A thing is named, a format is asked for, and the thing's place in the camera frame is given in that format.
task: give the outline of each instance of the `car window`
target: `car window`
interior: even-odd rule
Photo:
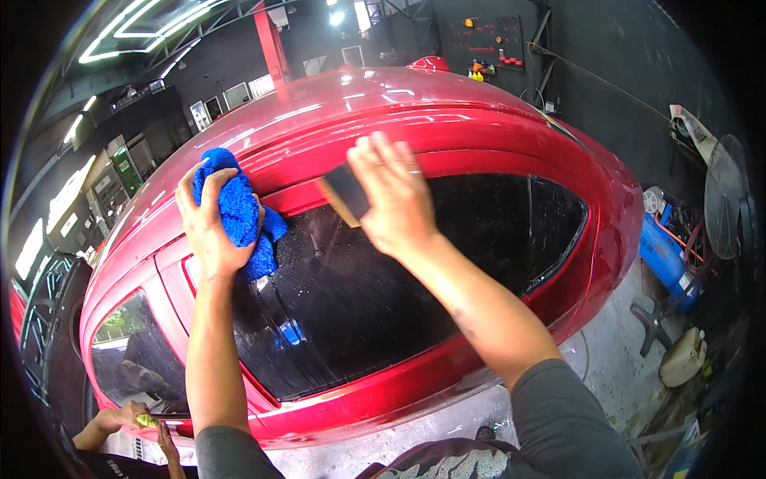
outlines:
[[[519,295],[560,267],[578,236],[573,226],[584,224],[576,196],[544,179],[476,174],[428,185],[439,229]],[[328,205],[286,221],[288,232],[274,245],[280,268],[234,288],[240,359],[277,400],[345,384],[457,333],[408,271]]]
[[[185,368],[160,330],[143,291],[101,323],[90,350],[99,389],[119,407],[131,399],[152,414],[188,415]]]

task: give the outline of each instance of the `hand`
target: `hand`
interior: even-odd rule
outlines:
[[[218,210],[218,196],[227,181],[237,175],[236,168],[220,169],[209,175],[202,186],[202,201],[199,206],[194,201],[194,174],[202,162],[194,165],[175,190],[178,210],[184,220],[184,231],[189,240],[191,252],[200,262],[201,280],[232,278],[253,254],[255,243],[237,248],[231,242],[221,223]],[[263,221],[264,209],[260,209],[259,219]]]
[[[399,261],[427,251],[440,236],[423,174],[407,143],[385,134],[360,137],[346,153],[370,209],[360,219],[372,244]]]
[[[159,427],[157,428],[157,444],[159,445],[159,448],[162,449],[165,457],[168,458],[168,464],[171,462],[180,462],[181,459],[178,455],[178,448],[173,444],[173,438],[170,436],[168,426],[162,421],[159,422]]]
[[[151,414],[145,402],[135,402],[132,399],[121,409],[116,411],[116,420],[120,425],[133,429],[144,429],[146,426],[136,420],[139,414]]]

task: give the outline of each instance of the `gray shirt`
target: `gray shirt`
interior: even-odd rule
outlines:
[[[436,477],[642,477],[636,458],[601,405],[560,359],[534,365],[511,391],[520,449],[502,441],[454,438],[412,448],[358,479]],[[251,435],[212,426],[195,439],[199,477],[283,478]]]

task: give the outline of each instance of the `fan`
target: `fan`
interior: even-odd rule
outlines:
[[[732,259],[737,254],[739,200],[745,196],[742,144],[724,135],[713,147],[705,178],[705,229],[716,255]]]

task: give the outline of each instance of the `red car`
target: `red car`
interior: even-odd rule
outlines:
[[[274,245],[279,270],[234,288],[250,427],[263,448],[368,434],[496,381],[446,310],[316,187],[374,130],[412,145],[440,230],[522,296],[557,343],[599,311],[636,256],[636,179],[603,146],[517,97],[434,68],[295,81],[188,141],[113,229],[80,323],[101,408],[144,401],[175,425],[179,444],[192,437],[184,362],[197,267],[174,191],[216,146],[235,154],[289,226]]]

